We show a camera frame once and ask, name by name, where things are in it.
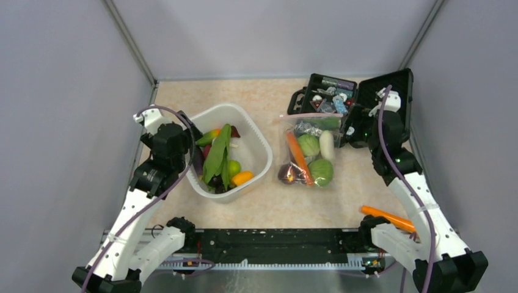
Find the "orange object behind right arm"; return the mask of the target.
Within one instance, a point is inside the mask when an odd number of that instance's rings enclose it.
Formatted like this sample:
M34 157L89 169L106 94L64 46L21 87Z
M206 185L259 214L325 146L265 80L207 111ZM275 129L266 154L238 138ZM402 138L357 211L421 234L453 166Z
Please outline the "orange object behind right arm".
M363 213L365 215L372 215L374 217L384 217L388 221L390 221L394 226L396 226L397 228L404 230L408 233L417 232L417 230L414 227L414 224L411 221L398 217L396 215L390 214L388 212L382 211L380 209L376 209L371 206L363 205L360 208L360 211L361 211L361 213Z

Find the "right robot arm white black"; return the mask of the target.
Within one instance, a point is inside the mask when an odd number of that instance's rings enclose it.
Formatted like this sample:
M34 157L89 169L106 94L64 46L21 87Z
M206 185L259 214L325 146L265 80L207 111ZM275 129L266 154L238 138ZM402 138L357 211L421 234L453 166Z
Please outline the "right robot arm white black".
M421 165L404 147L409 130L397 110L354 106L344 129L351 144L362 141L373 168L397 196L418 241L386 216L367 215L359 226L358 243L365 251L380 248L411 273L419 292L472 292L489 263L472 251L449 224L435 201Z

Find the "clear zip top bag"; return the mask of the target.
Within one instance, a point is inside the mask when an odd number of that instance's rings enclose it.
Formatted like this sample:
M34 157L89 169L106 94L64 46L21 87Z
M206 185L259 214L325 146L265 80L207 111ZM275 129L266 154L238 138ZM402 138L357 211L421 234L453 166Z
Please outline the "clear zip top bag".
M342 114L281 115L282 161L277 180L284 185L328 188L334 181Z

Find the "green cabbage toy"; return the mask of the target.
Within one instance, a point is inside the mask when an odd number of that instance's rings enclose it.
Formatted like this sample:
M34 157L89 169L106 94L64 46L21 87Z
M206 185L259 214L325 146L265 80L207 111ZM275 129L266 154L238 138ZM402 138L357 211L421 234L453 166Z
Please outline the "green cabbage toy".
M334 167L327 159L317 159L308 165L314 183L318 187L328 186L334 178Z
M311 134L303 134L297 138L297 142L305 157L319 155L320 145L317 137Z

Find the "dark purple round fruit toy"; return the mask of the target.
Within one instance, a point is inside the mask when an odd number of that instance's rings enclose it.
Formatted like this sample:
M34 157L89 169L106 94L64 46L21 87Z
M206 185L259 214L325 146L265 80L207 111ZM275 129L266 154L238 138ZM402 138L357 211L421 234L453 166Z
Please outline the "dark purple round fruit toy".
M280 166L277 172L277 179L286 185L302 183L304 181L300 168L292 162Z

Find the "leafy green sprig toy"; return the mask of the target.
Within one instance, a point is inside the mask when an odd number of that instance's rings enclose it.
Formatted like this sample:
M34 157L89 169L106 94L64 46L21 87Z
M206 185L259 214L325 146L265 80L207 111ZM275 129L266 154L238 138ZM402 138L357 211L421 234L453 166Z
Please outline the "leafy green sprig toy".
M316 128L322 130L340 130L341 128L341 117L326 116L326 117L309 117L304 119L305 123L310 123Z

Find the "orange carrot toy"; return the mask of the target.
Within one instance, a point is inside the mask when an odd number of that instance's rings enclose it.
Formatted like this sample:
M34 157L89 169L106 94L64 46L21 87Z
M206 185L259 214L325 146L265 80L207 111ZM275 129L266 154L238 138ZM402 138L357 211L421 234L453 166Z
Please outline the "orange carrot toy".
M297 165L302 170L302 174L305 178L307 186L314 186L315 182L310 174L307 163L304 159L304 154L300 145L298 144L297 138L292 132L286 133L286 141L288 143L288 148L290 149L291 154L293 155Z

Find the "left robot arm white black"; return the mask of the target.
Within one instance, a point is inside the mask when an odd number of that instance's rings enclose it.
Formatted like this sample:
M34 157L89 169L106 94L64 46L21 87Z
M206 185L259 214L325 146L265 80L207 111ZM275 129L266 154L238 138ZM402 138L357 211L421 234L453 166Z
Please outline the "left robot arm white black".
M81 292L140 292L147 279L173 252L189 252L196 236L193 225L180 218L143 249L137 245L151 216L187 175L202 133L183 112L151 105L134 114L146 132L141 141L148 159L133 173L119 215L100 249L86 266L77 267L72 280Z

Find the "white plastic basket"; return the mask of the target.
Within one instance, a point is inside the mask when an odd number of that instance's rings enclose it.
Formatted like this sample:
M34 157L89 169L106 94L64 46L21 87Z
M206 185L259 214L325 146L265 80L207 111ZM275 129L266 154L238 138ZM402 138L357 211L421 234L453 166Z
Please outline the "white plastic basket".
M226 193L215 194L210 192L206 184L196 177L194 169L191 168L186 179L197 194L216 203L227 204L261 184L272 165L272 149L252 117L241 106L222 103L191 116L189 119L202 132L220 128L225 124L236 126L241 137L232 140L237 147L233 147L230 151L230 159L238 161L242 170L254 174L254 177L244 184Z

